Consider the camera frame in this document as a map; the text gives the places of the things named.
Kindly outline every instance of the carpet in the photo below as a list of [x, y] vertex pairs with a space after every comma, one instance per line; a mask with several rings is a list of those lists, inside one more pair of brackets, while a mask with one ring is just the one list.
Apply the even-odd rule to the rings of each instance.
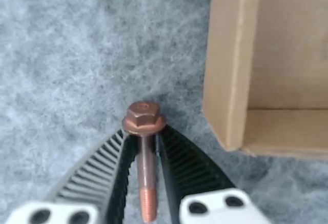
[[[41, 199], [136, 100], [202, 148], [274, 223], [328, 223], [328, 164], [227, 153], [201, 114], [210, 0], [0, 0], [0, 222]], [[125, 223], [142, 223], [136, 165]], [[158, 218], [170, 223], [158, 171]]]

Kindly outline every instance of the threaded bolt end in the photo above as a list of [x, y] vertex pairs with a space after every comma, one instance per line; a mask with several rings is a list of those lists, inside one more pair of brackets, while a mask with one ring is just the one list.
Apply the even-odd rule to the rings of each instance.
[[149, 223], [157, 216], [156, 189], [139, 189], [141, 216], [144, 222]]

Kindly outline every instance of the bolt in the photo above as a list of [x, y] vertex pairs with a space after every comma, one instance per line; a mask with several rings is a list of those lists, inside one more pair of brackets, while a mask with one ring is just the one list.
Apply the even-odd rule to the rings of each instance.
[[127, 110], [122, 126], [125, 131], [138, 136], [137, 171], [141, 215], [144, 222], [157, 216], [155, 177], [155, 134], [166, 125], [155, 102], [135, 102]]

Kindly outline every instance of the hex head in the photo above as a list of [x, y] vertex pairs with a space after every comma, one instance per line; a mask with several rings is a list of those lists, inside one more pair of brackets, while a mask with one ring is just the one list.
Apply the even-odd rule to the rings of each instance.
[[155, 102], [139, 101], [133, 103], [127, 110], [123, 128], [132, 134], [149, 135], [160, 131], [166, 124]]
[[154, 102], [133, 103], [127, 111], [127, 119], [136, 127], [156, 124], [158, 117], [159, 105]]

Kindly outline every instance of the white plastic part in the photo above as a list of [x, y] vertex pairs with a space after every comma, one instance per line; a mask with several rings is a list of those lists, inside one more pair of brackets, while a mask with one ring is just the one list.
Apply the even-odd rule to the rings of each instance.
[[[228, 197], [240, 199], [243, 206], [228, 206]], [[191, 213], [190, 204], [195, 202], [203, 204], [207, 211], [202, 214]], [[186, 196], [180, 204], [179, 219], [180, 224], [271, 224], [248, 195], [235, 188]]]
[[86, 212], [85, 224], [98, 224], [98, 209], [90, 204], [67, 204], [50, 202], [29, 202], [14, 210], [6, 224], [33, 224], [32, 216], [40, 210], [49, 210], [49, 218], [42, 224], [69, 224], [71, 217], [78, 212]]

